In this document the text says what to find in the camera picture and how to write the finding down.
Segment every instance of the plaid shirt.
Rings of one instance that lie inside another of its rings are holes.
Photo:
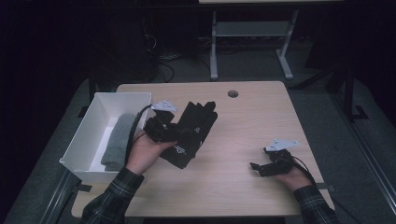
[[[294,191],[300,205],[304,223],[328,224],[339,223],[335,212],[327,205],[315,186],[307,186]]]
[[[142,175],[122,168],[105,193],[85,206],[80,223],[123,224],[126,209],[143,179]]]
[[[125,211],[143,179],[142,175],[135,175],[128,169],[122,168],[105,193],[85,206],[80,223],[123,224]],[[334,211],[327,205],[316,187],[297,189],[294,191],[294,196],[301,206],[305,223],[339,223]]]

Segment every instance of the white tag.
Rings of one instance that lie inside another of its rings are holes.
[[[163,110],[163,111],[177,111],[177,107],[175,107],[169,101],[166,100],[161,101],[155,105],[152,105],[151,109]]]
[[[298,145],[297,141],[274,139],[273,144],[271,144],[271,146],[269,147],[266,147],[265,149],[267,151],[279,151],[282,150],[283,148],[294,147],[297,145]]]

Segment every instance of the person's left hand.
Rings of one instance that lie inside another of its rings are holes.
[[[155,143],[141,131],[136,135],[125,167],[136,175],[142,175],[158,159],[161,153],[177,142]]]

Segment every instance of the wooden table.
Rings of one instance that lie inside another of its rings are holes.
[[[121,85],[119,92],[152,92],[178,107],[177,122],[188,101],[216,102],[219,118],[185,169],[159,159],[145,174],[127,217],[239,217],[300,214],[292,193],[272,177],[260,177],[249,163],[269,163],[262,149],[274,138],[297,140],[291,154],[308,166],[318,183],[323,179],[282,82],[206,82]],[[236,98],[228,95],[237,91]],[[82,209],[107,185],[80,191],[72,209]],[[329,193],[322,189],[333,207]]]

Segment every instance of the wrist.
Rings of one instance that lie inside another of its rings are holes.
[[[125,165],[125,168],[128,169],[129,171],[131,171],[132,173],[134,173],[135,175],[142,175],[144,173],[144,171],[140,168],[138,168],[137,166],[127,163]]]
[[[303,188],[306,186],[311,186],[312,183],[307,178],[299,178],[299,179],[287,180],[287,181],[285,181],[285,185],[291,191],[295,191],[297,189],[300,189],[300,188]]]

